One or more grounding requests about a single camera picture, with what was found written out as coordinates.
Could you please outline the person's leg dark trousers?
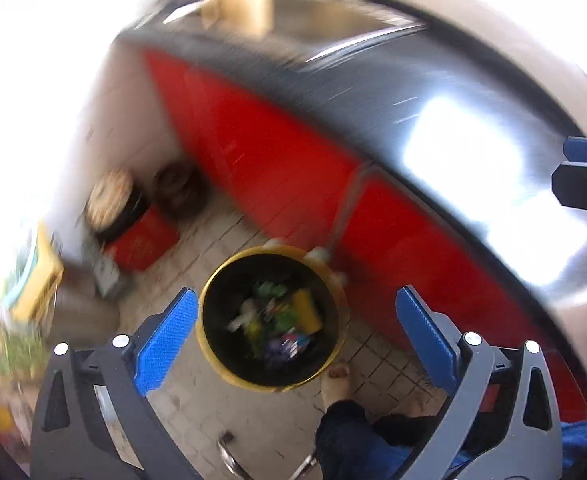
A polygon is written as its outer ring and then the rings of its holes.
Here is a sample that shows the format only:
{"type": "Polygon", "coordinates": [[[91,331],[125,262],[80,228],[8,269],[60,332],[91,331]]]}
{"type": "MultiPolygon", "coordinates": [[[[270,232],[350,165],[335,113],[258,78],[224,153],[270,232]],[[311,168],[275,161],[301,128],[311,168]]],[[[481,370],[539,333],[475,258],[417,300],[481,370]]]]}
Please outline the person's leg dark trousers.
{"type": "Polygon", "coordinates": [[[353,400],[330,405],[315,434],[324,479],[390,479],[438,422],[437,416],[382,416],[368,421],[353,400]]]}

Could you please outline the stainless steel sink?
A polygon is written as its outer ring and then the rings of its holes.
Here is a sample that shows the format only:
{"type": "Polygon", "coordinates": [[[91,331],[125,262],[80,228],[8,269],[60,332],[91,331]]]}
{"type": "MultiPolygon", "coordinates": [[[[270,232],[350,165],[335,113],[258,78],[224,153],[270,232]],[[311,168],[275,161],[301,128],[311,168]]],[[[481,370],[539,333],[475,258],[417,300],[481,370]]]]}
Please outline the stainless steel sink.
{"type": "Polygon", "coordinates": [[[200,0],[161,11],[147,23],[159,32],[217,41],[284,66],[314,68],[368,47],[422,32],[419,18],[369,0],[273,0],[267,32],[206,18],[200,0]]]}

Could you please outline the yellow trash bin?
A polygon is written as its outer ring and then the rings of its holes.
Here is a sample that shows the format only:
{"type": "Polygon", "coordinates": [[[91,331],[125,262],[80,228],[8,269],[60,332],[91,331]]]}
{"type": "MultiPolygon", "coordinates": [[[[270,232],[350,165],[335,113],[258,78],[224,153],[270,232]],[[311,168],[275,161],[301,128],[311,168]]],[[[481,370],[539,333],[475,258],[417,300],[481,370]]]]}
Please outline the yellow trash bin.
{"type": "Polygon", "coordinates": [[[321,375],[347,336],[350,313],[342,284],[327,264],[287,245],[251,247],[224,261],[199,298],[200,349],[225,382],[284,392],[321,375]],[[323,328],[295,326],[292,294],[310,290],[323,328]]]}

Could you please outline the yellow sponge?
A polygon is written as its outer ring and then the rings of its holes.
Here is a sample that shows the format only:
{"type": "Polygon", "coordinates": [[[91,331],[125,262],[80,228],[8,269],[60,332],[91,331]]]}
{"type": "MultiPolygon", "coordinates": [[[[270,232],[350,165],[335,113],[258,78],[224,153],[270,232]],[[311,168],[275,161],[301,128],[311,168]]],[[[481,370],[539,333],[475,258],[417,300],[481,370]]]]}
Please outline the yellow sponge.
{"type": "Polygon", "coordinates": [[[298,289],[292,294],[292,307],[295,311],[295,326],[298,330],[307,336],[322,330],[322,318],[317,312],[309,289],[298,289]]]}

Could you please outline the red kitchen cabinet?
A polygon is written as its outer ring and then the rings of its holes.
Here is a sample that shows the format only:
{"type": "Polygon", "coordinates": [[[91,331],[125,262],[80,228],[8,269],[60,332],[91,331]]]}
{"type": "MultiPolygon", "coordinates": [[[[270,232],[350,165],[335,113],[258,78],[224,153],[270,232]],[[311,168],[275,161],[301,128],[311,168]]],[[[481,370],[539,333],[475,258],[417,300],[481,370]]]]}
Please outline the red kitchen cabinet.
{"type": "Polygon", "coordinates": [[[469,232],[404,182],[234,82],[154,49],[143,53],[182,147],[263,232],[333,248],[353,312],[408,348],[394,298],[414,286],[432,309],[495,344],[543,344],[563,418],[587,417],[587,374],[531,292],[469,232]]]}

